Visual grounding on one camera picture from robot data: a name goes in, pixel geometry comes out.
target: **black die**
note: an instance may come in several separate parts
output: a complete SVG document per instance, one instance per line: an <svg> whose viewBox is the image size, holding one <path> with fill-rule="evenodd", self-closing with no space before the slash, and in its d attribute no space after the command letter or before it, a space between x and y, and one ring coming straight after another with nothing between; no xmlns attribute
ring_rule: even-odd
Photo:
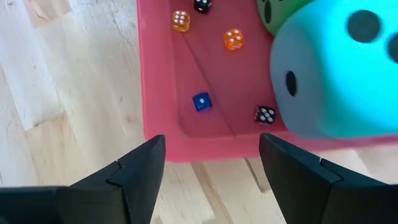
<svg viewBox="0 0 398 224"><path fill-rule="evenodd" d="M194 0L193 7L196 11L206 14L211 7L211 0Z"/></svg>
<svg viewBox="0 0 398 224"><path fill-rule="evenodd" d="M276 112L268 106L258 106L254 119L258 123L272 124L275 122Z"/></svg>

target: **blue die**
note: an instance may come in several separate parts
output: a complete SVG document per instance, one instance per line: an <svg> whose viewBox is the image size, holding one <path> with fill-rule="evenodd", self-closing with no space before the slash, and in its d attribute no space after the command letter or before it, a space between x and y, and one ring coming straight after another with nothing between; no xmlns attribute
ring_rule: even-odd
<svg viewBox="0 0 398 224"><path fill-rule="evenodd" d="M197 111L202 111L211 108L211 100L208 93L199 93L193 97L193 103Z"/></svg>

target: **wooden floor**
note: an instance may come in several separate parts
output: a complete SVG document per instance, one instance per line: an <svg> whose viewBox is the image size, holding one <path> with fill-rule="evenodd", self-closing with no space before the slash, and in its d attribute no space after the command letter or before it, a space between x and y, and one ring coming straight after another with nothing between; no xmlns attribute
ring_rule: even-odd
<svg viewBox="0 0 398 224"><path fill-rule="evenodd" d="M0 186L72 184L144 142L138 51L134 0L2 0ZM321 156L395 183L394 148ZM284 219L242 159L167 164L152 222Z"/></svg>

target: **red plastic tray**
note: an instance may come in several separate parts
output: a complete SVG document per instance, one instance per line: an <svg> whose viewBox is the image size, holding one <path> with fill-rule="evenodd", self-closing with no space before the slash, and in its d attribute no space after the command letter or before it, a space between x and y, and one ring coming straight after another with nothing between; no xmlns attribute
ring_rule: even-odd
<svg viewBox="0 0 398 224"><path fill-rule="evenodd" d="M276 109L269 76L272 36L255 1L217 0L207 15L193 0L138 0L141 82L146 138L166 135L167 159L191 162L258 156L260 133L273 133L307 150L336 149L397 138L309 141L290 134L279 113L273 125L254 122L256 106ZM187 11L190 30L172 29L172 13ZM223 33L242 30L245 46L234 52ZM192 96L207 91L213 108L196 112Z"/></svg>

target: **dice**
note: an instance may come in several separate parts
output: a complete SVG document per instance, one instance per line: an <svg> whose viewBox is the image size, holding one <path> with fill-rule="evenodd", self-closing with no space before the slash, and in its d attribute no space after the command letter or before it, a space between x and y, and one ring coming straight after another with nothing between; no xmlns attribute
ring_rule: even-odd
<svg viewBox="0 0 398 224"><path fill-rule="evenodd" d="M244 39L242 32L237 29L230 29L224 33L224 43L228 50L236 50L243 46Z"/></svg>
<svg viewBox="0 0 398 224"><path fill-rule="evenodd" d="M206 14L211 7L211 0L194 0L193 7L196 11Z"/></svg>
<svg viewBox="0 0 398 224"><path fill-rule="evenodd" d="M275 122L275 109L268 106L258 106L254 120L258 123L272 124Z"/></svg>
<svg viewBox="0 0 398 224"><path fill-rule="evenodd" d="M276 35L279 28L295 11L313 0L257 0L262 23Z"/></svg>
<svg viewBox="0 0 398 224"><path fill-rule="evenodd" d="M189 30L191 17L185 11L175 11L172 18L172 27L176 31L186 32Z"/></svg>
<svg viewBox="0 0 398 224"><path fill-rule="evenodd" d="M199 93L195 95L193 97L193 104L195 105L197 111L203 111L213 106L208 93Z"/></svg>
<svg viewBox="0 0 398 224"><path fill-rule="evenodd" d="M286 127L307 139L398 134L398 1L316 0L281 27L271 80Z"/></svg>

